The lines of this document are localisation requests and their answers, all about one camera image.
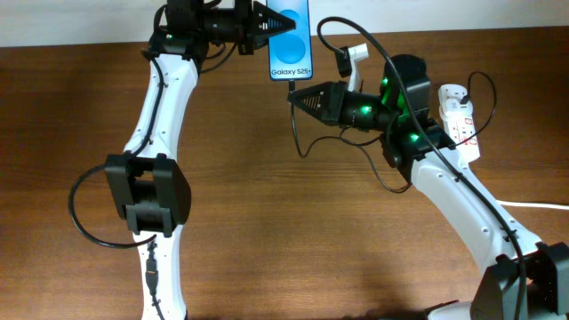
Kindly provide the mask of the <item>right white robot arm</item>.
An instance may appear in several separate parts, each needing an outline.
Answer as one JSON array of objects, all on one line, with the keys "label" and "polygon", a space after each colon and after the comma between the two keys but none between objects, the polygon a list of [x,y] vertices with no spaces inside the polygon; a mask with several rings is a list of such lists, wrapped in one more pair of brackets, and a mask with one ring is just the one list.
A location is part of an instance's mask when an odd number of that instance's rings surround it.
[{"label": "right white robot arm", "polygon": [[288,100],[323,124],[380,132],[389,165],[468,246],[483,275],[474,299],[427,308],[420,319],[566,319],[567,244],[543,243],[497,202],[429,117],[429,91],[424,60],[400,54],[386,61],[377,95],[339,81],[292,91]]}]

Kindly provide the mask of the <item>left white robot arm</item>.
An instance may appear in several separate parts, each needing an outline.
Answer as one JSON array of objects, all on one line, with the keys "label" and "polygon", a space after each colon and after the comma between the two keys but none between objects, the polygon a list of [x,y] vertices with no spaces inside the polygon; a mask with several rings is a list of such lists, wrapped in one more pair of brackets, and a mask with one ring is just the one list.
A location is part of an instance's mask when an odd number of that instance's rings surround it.
[{"label": "left white robot arm", "polygon": [[257,1],[220,8],[215,1],[168,0],[156,11],[143,52],[150,79],[139,121],[123,153],[105,163],[117,213],[139,253],[142,318],[188,318],[180,240],[192,195],[177,158],[188,101],[210,45],[232,44],[239,54],[251,55],[295,27],[293,19]]}]

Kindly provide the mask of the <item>blue Galaxy smartphone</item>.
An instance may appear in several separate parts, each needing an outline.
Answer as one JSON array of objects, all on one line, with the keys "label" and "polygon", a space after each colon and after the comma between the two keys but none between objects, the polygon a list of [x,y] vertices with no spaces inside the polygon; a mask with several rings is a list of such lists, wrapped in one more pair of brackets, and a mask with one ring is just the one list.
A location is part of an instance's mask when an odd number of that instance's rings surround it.
[{"label": "blue Galaxy smartphone", "polygon": [[309,80],[313,76],[309,1],[268,0],[267,6],[295,22],[295,29],[269,39],[270,79]]}]

